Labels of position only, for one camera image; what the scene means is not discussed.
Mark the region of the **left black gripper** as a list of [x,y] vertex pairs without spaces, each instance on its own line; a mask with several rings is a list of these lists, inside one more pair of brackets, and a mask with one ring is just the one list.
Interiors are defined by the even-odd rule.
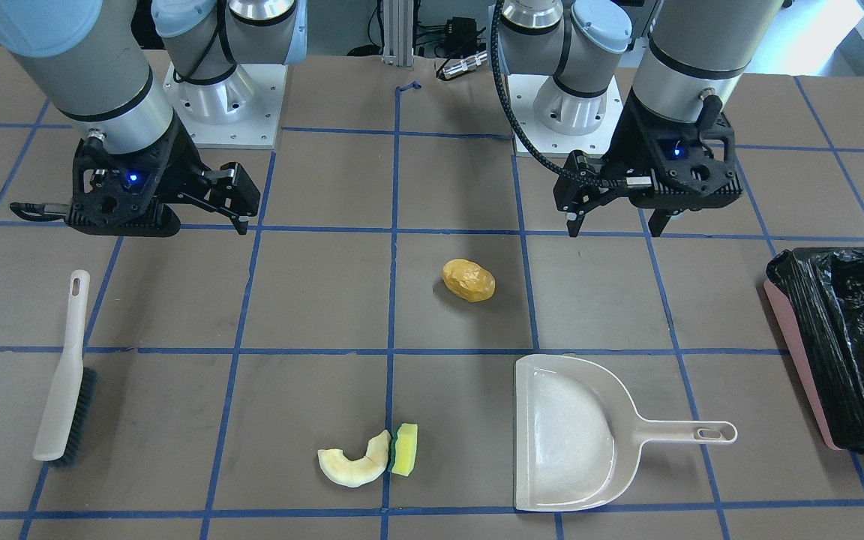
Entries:
[[[743,195],[735,168],[734,129],[716,94],[700,102],[698,119],[673,121],[630,94],[609,151],[593,157],[570,151],[554,185],[556,208],[565,212],[570,237],[579,236],[593,209],[628,196],[638,208],[655,209],[651,237],[661,237],[682,211],[720,209]],[[650,187],[628,189],[625,177],[646,176]]]

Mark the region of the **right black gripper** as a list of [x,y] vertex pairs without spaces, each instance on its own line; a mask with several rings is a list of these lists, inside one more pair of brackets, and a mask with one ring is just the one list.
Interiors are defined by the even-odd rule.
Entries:
[[[73,157],[69,205],[11,202],[10,211],[28,222],[64,220],[86,235],[170,237],[181,229],[181,219],[168,202],[177,201],[182,189],[199,187],[205,170],[179,120],[150,146],[126,154],[111,154],[105,141],[87,136]],[[206,208],[247,235],[250,219],[260,212],[261,192],[243,165],[225,163],[203,178]]]

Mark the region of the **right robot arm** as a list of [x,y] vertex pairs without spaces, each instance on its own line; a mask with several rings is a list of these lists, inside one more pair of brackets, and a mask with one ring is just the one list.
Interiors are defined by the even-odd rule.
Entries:
[[134,37],[135,1],[0,1],[0,46],[81,132],[65,204],[11,202],[28,222],[93,236],[169,237],[173,205],[229,219],[246,235],[261,192],[240,163],[203,163],[179,110],[238,121],[258,107],[246,64],[290,65],[308,52],[305,1],[154,1],[172,62],[170,98]]

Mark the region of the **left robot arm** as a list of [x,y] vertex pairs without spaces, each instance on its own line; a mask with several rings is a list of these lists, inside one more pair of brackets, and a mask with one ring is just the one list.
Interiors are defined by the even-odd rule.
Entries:
[[515,137],[556,174],[554,202],[571,237],[590,212],[617,199],[649,209],[658,237],[673,216],[742,196],[724,108],[779,10],[779,1],[662,1],[607,149],[574,148],[558,165],[515,114],[512,76],[543,78],[531,107],[539,125],[586,136],[609,110],[633,24],[611,1],[494,3],[487,54],[495,90]]

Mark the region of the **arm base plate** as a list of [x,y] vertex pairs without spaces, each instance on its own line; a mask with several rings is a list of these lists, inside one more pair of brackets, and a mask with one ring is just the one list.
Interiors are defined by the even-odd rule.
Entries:
[[564,158],[576,149],[593,157],[607,153],[622,112],[615,78],[592,98],[565,92],[552,76],[512,74],[507,83],[515,119],[543,155]]
[[163,89],[199,149],[267,149],[277,141],[288,66],[240,64],[212,85],[178,83],[169,65]]

